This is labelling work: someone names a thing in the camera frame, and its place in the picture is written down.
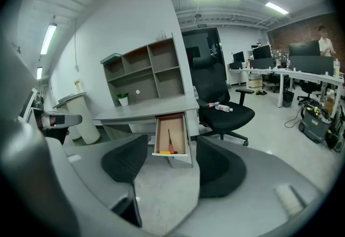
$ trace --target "white plant pot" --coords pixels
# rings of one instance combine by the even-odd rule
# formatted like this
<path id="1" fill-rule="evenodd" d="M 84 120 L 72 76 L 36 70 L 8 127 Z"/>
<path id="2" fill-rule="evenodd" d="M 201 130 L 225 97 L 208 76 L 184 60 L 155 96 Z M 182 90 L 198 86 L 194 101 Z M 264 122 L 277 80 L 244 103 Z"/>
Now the white plant pot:
<path id="1" fill-rule="evenodd" d="M 125 98 L 119 98 L 120 104 L 121 106 L 127 106 L 128 105 L 128 96 L 126 96 Z"/>

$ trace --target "gray shelf unit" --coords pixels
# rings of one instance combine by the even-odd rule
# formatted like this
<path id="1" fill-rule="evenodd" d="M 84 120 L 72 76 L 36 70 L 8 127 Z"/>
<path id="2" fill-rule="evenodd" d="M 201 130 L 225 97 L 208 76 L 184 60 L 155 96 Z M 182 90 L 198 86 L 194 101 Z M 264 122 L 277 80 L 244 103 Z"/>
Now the gray shelf unit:
<path id="1" fill-rule="evenodd" d="M 129 93 L 129 104 L 184 94 L 173 38 L 140 47 L 120 57 L 113 54 L 101 64 L 115 106 L 120 105 L 116 97 L 119 93 Z"/>

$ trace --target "person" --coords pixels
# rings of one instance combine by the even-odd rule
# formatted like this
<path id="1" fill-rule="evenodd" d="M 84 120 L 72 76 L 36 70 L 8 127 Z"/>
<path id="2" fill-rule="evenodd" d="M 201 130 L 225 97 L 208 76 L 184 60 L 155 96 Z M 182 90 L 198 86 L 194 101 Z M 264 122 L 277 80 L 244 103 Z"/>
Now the person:
<path id="1" fill-rule="evenodd" d="M 327 38 L 327 29 L 323 26 L 319 26 L 319 33 L 321 39 L 319 40 L 320 54 L 321 56 L 332 56 L 335 54 L 332 42 Z"/>

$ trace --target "ceiling light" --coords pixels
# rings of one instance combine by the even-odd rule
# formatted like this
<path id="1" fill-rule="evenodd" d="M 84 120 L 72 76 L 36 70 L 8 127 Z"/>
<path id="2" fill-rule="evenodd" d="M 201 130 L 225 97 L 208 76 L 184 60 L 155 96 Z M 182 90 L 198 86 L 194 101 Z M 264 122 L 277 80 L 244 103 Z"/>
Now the ceiling light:
<path id="1" fill-rule="evenodd" d="M 37 68 L 37 80 L 41 79 L 42 76 L 42 67 Z"/>
<path id="2" fill-rule="evenodd" d="M 56 27 L 57 27 L 57 24 L 50 24 L 48 26 L 48 29 L 47 29 L 47 32 L 45 33 L 43 44 L 42 44 L 41 55 L 47 54 L 48 47 L 49 47 L 50 41 L 53 38 Z"/>
<path id="3" fill-rule="evenodd" d="M 277 10 L 278 12 L 280 12 L 280 13 L 282 13 L 282 14 L 284 14 L 284 15 L 288 14 L 288 12 L 287 12 L 286 10 L 284 10 L 283 8 L 281 8 L 281 7 L 279 7 L 279 6 L 275 5 L 275 4 L 273 4 L 273 3 L 271 3 L 271 2 L 266 3 L 266 6 L 272 8 L 272 9 L 274 9 L 274 10 Z"/>

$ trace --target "black trash bin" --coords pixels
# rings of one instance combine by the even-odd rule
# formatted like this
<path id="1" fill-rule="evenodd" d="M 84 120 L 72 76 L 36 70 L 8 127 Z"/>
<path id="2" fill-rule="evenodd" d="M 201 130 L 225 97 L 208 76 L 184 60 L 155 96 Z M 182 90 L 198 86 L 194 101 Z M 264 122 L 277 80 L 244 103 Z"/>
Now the black trash bin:
<path id="1" fill-rule="evenodd" d="M 293 92 L 283 92 L 282 93 L 282 105 L 287 108 L 291 106 L 293 100 L 294 93 Z"/>

